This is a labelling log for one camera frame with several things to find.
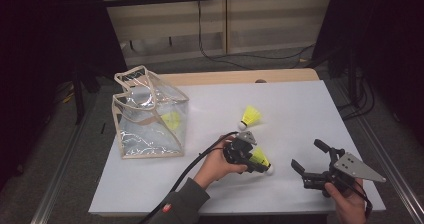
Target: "yellow shuttlecock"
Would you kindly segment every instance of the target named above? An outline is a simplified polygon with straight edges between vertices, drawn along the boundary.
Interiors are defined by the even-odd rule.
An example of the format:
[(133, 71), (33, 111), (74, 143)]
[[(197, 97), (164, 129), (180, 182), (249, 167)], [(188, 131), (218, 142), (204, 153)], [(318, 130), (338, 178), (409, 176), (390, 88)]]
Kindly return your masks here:
[(244, 111), (243, 118), (238, 124), (238, 127), (240, 130), (245, 130), (247, 126), (252, 125), (253, 123), (257, 122), (259, 119), (261, 119), (261, 113), (256, 110), (253, 106), (247, 106), (246, 110)]
[(178, 112), (172, 111), (161, 116), (162, 120), (165, 122), (166, 126), (174, 131), (180, 126), (180, 114)]
[(271, 165), (268, 158), (265, 156), (265, 153), (260, 147), (255, 148), (252, 153), (252, 156), (249, 158), (249, 161), (266, 166), (267, 170), (265, 171), (265, 174), (269, 176), (274, 174), (274, 166)]

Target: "clear plastic bag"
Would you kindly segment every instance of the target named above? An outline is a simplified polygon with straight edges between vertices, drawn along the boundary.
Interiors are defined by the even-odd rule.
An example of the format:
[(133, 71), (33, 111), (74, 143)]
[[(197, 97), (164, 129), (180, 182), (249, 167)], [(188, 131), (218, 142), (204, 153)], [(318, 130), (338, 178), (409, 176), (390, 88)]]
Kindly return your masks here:
[(115, 74), (112, 113), (123, 158), (184, 155), (189, 98), (144, 66)]

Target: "electrical cable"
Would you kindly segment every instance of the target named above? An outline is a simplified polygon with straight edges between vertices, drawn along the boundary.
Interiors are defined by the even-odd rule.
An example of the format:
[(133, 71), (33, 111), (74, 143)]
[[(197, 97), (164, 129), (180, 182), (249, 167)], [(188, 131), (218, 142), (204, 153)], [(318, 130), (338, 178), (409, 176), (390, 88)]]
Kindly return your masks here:
[(208, 56), (205, 53), (205, 51), (203, 49), (203, 43), (202, 43), (202, 24), (201, 24), (202, 8), (201, 8), (200, 1), (197, 2), (197, 7), (198, 7), (198, 12), (199, 12), (199, 15), (198, 15), (199, 16), (199, 23), (198, 23), (199, 24), (199, 38), (198, 38), (199, 39), (199, 49), (200, 49), (200, 52), (202, 53), (202, 55), (205, 58), (207, 58), (207, 59), (209, 59), (211, 61), (228, 63), (228, 64), (231, 64), (231, 65), (234, 65), (234, 66), (243, 68), (243, 69), (254, 70), (252, 68), (249, 68), (249, 67), (246, 67), (246, 66), (242, 66), (242, 65), (237, 64), (237, 63), (234, 63), (234, 62), (225, 61), (225, 60), (218, 60), (218, 59), (226, 58), (226, 57), (253, 57), (253, 58), (262, 58), (262, 59), (269, 59), (269, 60), (284, 60), (284, 59), (289, 59), (289, 58), (293, 58), (293, 57), (299, 56), (297, 64), (294, 65), (293, 67), (290, 67), (290, 69), (293, 69), (293, 68), (295, 68), (296, 66), (299, 65), (299, 63), (300, 63), (300, 60), (299, 60), (300, 59), (300, 55), (302, 53), (304, 53), (306, 50), (308, 50), (309, 48), (315, 46), (315, 43), (314, 44), (311, 44), (311, 45), (303, 48), (300, 52), (298, 52), (296, 54), (293, 54), (293, 55), (290, 55), (290, 56), (285, 56), (285, 57), (266, 57), (266, 56), (252, 55), (252, 54), (227, 54), (227, 55), (210, 57), (210, 56)]
[(374, 90), (372, 89), (372, 86), (371, 86), (371, 84), (367, 81), (366, 82), (367, 83), (367, 85), (368, 85), (368, 88), (369, 88), (369, 90), (370, 90), (370, 94), (371, 94), (371, 106), (366, 110), (366, 111), (364, 111), (364, 112), (362, 112), (362, 109), (363, 108), (365, 108), (365, 106), (366, 106), (366, 102), (367, 102), (367, 100), (365, 100), (365, 102), (364, 102), (364, 104), (361, 106), (361, 108), (359, 108), (357, 111), (354, 111), (354, 112), (352, 112), (352, 113), (350, 113), (350, 114), (348, 114), (348, 115), (346, 115), (346, 116), (344, 116), (343, 118), (342, 118), (342, 120), (343, 121), (346, 121), (346, 120), (349, 120), (349, 119), (352, 119), (352, 118), (355, 118), (355, 117), (358, 117), (358, 116), (363, 116), (363, 115), (366, 115), (366, 114), (368, 114), (368, 113), (370, 113), (373, 109), (374, 109), (374, 106), (375, 106), (375, 96), (374, 96)]
[[(362, 85), (362, 83), (363, 83), (363, 77), (361, 77), (360, 85)], [(337, 110), (338, 110), (339, 112), (341, 112), (341, 111), (342, 111), (342, 110), (344, 110), (345, 108), (347, 108), (347, 107), (349, 107), (349, 106), (352, 106), (354, 103), (359, 103), (359, 102), (361, 102), (361, 101), (362, 101), (362, 98), (364, 98), (364, 96), (365, 96), (365, 89), (364, 89), (364, 88), (361, 88), (361, 89), (360, 89), (359, 96), (358, 96), (358, 97), (356, 97), (355, 101), (350, 101), (350, 102), (349, 102), (349, 103), (347, 103), (347, 104), (344, 104), (344, 105), (341, 105), (341, 106), (336, 106), (336, 107), (337, 107)]]
[(358, 195), (359, 197), (361, 197), (367, 203), (367, 205), (365, 206), (365, 219), (368, 219), (368, 217), (371, 214), (373, 205), (372, 205), (371, 201), (368, 199), (367, 193), (365, 192), (365, 189), (362, 187), (362, 185), (359, 184), (355, 180), (356, 185), (358, 185), (359, 188), (361, 188), (361, 190), (362, 190), (363, 193), (361, 193), (360, 191), (358, 191), (355, 187), (353, 187), (353, 186), (347, 184), (346, 182), (344, 182), (340, 177), (336, 177), (336, 178), (337, 178), (337, 181), (338, 182), (342, 183), (345, 187), (349, 188), (351, 191), (353, 191), (356, 195)]
[(365, 91), (363, 81), (364, 81), (364, 78), (361, 78), (361, 81), (359, 83), (359, 87), (360, 87), (359, 97), (357, 97), (355, 101), (351, 101), (349, 104), (340, 107), (339, 111), (342, 111), (344, 108), (348, 107), (349, 105), (353, 105), (354, 103), (359, 104), (362, 101), (362, 99), (364, 99), (364, 98), (365, 98), (365, 100), (363, 101), (362, 105), (360, 107), (358, 107), (358, 110), (355, 110), (353, 113), (356, 113), (356, 112), (358, 112), (359, 110), (362, 110), (365, 107), (367, 100), (368, 100), (368, 95)]
[[(181, 182), (183, 181), (183, 179), (185, 178), (185, 176), (190, 172), (191, 169), (193, 169), (194, 166), (196, 166), (197, 163), (199, 163), (200, 160), (202, 160), (206, 155), (208, 155), (211, 151), (216, 150), (218, 148), (214, 148), (216, 145), (218, 145), (218, 143), (220, 143), (221, 141), (225, 140), (227, 137), (231, 136), (231, 135), (235, 135), (238, 132), (230, 132), (227, 133), (223, 136), (221, 136), (216, 142), (214, 142), (210, 147), (208, 147), (204, 152), (199, 153), (199, 156), (194, 159), (193, 162), (190, 163), (190, 165), (187, 166), (187, 168), (183, 171), (183, 173), (181, 173), (180, 177), (178, 178), (178, 180), (175, 182), (174, 186), (171, 188), (171, 190), (169, 191), (169, 193), (174, 192), (178, 186), (181, 184)], [(147, 214), (147, 216), (145, 216), (140, 222), (139, 224), (143, 224), (146, 223), (150, 218), (152, 218), (156, 212), (159, 211), (159, 209), (161, 208), (161, 203), (159, 203), (155, 209), (153, 209), (153, 211), (151, 211), (149, 214)]]

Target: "hand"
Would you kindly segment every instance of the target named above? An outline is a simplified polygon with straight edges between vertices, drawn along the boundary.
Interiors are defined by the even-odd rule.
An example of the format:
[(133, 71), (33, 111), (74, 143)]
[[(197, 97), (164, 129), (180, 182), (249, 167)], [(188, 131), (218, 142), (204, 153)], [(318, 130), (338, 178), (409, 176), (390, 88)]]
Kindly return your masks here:
[[(356, 179), (362, 186), (362, 179)], [(355, 189), (362, 193), (362, 189), (355, 183)], [(336, 213), (342, 224), (364, 224), (365, 201), (353, 191), (342, 195), (332, 183), (325, 183), (325, 189), (336, 202)]]
[(222, 140), (206, 156), (202, 167), (200, 167), (200, 170), (193, 178), (193, 180), (197, 182), (197, 184), (199, 184), (203, 189), (208, 188), (212, 182), (223, 178), (229, 173), (241, 173), (247, 170), (246, 165), (230, 164), (224, 157), (222, 149), (233, 139), (234, 137), (229, 136)]

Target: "wrist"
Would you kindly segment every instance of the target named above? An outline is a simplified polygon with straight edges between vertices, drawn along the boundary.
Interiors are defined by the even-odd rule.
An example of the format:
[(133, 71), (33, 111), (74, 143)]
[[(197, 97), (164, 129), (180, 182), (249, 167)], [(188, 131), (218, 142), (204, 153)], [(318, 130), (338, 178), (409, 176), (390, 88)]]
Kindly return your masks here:
[(193, 181), (195, 181), (203, 190), (206, 190), (213, 182), (204, 177), (201, 173), (197, 173), (196, 176), (194, 176)]

